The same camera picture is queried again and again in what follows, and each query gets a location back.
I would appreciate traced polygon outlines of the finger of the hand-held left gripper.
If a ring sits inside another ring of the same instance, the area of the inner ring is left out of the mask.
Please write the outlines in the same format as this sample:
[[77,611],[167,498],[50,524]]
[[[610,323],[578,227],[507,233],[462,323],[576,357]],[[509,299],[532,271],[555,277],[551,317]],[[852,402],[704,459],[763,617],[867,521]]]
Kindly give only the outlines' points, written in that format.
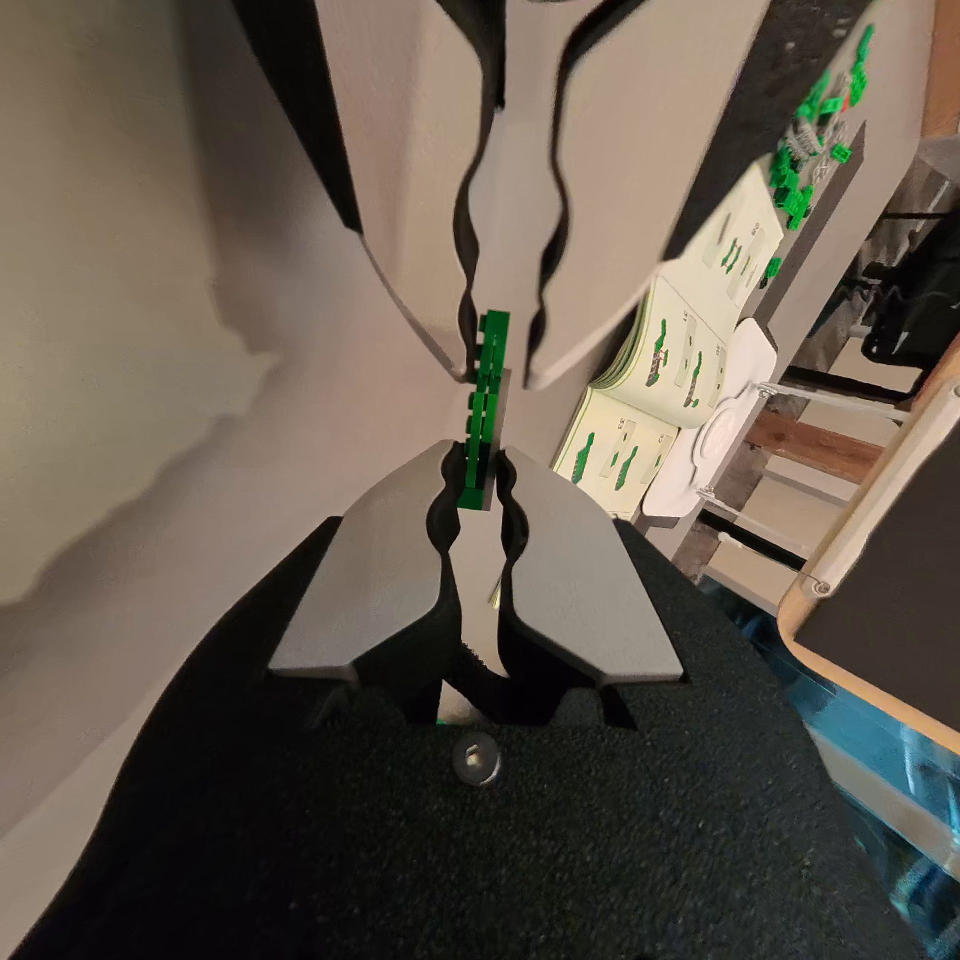
[[768,2],[600,2],[560,49],[543,250],[524,386],[619,324],[661,263]]
[[471,378],[470,187],[505,58],[503,2],[315,3],[367,257],[418,338]]

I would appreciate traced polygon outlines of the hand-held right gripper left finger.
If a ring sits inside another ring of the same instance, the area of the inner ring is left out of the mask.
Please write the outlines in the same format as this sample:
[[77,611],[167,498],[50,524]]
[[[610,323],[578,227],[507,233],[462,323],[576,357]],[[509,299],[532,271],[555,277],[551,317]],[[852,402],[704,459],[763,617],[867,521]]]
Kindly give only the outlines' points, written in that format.
[[444,463],[462,466],[462,444],[443,439],[365,491],[336,533],[295,609],[269,670],[290,678],[375,683],[375,651],[431,614],[449,546],[428,534],[428,514],[448,490]]

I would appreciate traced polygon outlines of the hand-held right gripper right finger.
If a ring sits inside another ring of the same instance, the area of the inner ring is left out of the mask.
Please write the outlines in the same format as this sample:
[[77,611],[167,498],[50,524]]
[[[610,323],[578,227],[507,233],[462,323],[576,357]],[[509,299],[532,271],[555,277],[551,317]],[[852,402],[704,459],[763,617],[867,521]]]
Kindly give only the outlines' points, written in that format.
[[518,638],[598,687],[674,682],[683,666],[613,519],[516,447],[498,455],[499,636]]

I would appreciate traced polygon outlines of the pile of green toy bricks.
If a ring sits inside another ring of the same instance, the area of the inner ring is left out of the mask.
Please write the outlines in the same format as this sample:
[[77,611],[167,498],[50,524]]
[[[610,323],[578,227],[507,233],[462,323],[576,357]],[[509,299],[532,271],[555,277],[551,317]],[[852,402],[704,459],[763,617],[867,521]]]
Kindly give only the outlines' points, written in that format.
[[810,218],[822,181],[853,156],[848,133],[849,112],[869,85],[868,65],[876,27],[863,30],[850,65],[826,70],[797,107],[780,138],[769,174],[774,208],[785,219],[786,231],[798,232]]

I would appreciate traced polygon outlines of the green and grey brick assembly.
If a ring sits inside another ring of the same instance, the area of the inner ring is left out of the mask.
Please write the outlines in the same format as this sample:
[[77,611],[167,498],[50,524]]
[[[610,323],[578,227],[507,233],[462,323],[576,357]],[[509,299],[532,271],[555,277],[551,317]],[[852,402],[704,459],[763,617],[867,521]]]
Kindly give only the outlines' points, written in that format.
[[489,508],[487,489],[495,456],[499,401],[502,392],[510,314],[489,310],[478,322],[473,355],[464,443],[464,487],[458,506],[464,510]]

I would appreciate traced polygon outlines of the white desk with wooden edge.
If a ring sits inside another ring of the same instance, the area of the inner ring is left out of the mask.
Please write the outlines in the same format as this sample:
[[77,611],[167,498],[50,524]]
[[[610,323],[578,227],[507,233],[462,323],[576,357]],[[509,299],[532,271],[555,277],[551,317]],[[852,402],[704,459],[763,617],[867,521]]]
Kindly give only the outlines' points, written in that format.
[[959,130],[959,1],[936,1],[921,139],[951,138]]

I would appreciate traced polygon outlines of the open instruction booklet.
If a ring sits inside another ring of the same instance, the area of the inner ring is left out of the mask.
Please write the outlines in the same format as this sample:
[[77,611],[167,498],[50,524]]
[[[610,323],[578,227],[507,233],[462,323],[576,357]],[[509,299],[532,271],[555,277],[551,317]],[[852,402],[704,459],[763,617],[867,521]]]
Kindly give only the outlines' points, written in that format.
[[611,366],[586,387],[552,463],[630,521],[684,429],[721,400],[742,311],[784,238],[759,163],[682,254],[660,265]]

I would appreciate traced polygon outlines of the white stand base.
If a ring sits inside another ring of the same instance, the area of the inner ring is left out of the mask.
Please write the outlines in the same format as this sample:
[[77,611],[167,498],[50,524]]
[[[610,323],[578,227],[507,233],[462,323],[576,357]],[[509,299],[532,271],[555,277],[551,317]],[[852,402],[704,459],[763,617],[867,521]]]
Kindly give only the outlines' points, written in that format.
[[698,507],[760,400],[787,396],[900,423],[906,418],[903,406],[913,401],[918,390],[886,390],[874,383],[793,366],[787,370],[786,382],[774,382],[777,351],[754,318],[743,319],[733,331],[729,354],[725,387],[715,412],[705,425],[679,432],[643,495],[639,515],[653,526],[675,526]]

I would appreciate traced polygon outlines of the black panel with wooden frame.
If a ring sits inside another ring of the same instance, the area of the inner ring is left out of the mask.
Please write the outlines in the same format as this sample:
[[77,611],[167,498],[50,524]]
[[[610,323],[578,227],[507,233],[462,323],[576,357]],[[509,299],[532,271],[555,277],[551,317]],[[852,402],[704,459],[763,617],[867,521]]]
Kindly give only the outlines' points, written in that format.
[[782,598],[790,652],[959,752],[958,380],[914,411]]

